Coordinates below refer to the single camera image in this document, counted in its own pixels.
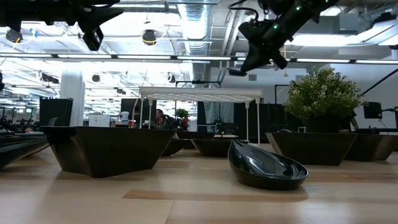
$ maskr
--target exposed ductwork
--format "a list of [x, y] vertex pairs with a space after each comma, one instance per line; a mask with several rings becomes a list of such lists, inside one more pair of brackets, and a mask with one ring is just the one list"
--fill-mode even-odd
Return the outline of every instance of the exposed ductwork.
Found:
[[[204, 4], [179, 4], [182, 18], [182, 32], [185, 39], [207, 40], [209, 36], [210, 6]], [[186, 42], [189, 55], [208, 55], [209, 43]], [[193, 80], [202, 80], [206, 73], [205, 63], [193, 63]]]

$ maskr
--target small plant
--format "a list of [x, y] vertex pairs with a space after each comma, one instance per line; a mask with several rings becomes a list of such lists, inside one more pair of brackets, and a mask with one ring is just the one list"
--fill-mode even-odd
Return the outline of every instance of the small plant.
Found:
[[178, 109], [176, 111], [176, 115], [179, 118], [187, 118], [188, 117], [188, 111], [185, 109]]
[[334, 69], [314, 69], [301, 81], [291, 81], [285, 110], [302, 118], [347, 118], [364, 105], [356, 82]]

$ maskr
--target computer monitor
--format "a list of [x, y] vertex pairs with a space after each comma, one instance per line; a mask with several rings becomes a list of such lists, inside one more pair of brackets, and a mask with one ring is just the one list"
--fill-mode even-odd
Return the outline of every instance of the computer monitor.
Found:
[[365, 119], [382, 119], [381, 104], [378, 102], [366, 102], [363, 106]]

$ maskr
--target white canopy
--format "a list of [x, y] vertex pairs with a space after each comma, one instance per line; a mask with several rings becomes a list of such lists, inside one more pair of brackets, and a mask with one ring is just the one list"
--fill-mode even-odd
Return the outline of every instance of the white canopy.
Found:
[[262, 90], [240, 90], [240, 89], [222, 89], [222, 88], [169, 88], [169, 87], [139, 87], [141, 100], [149, 99], [149, 105], [152, 107], [152, 100], [174, 100], [174, 101], [217, 101], [246, 103], [246, 134], [249, 140], [249, 102], [255, 100], [257, 103], [257, 132], [258, 144], [260, 144], [260, 117], [259, 103], [262, 96]]

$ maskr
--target person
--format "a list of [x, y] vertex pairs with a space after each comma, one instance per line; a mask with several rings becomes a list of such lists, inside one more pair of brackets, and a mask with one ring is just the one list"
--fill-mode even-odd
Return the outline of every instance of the person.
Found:
[[353, 111], [351, 116], [347, 117], [346, 119], [342, 119], [340, 121], [340, 132], [341, 133], [348, 133], [351, 131], [351, 124], [354, 126], [354, 129], [358, 129], [358, 123], [355, 119], [356, 113]]
[[155, 127], [156, 129], [166, 130], [169, 128], [169, 122], [164, 117], [163, 111], [161, 109], [156, 109]]

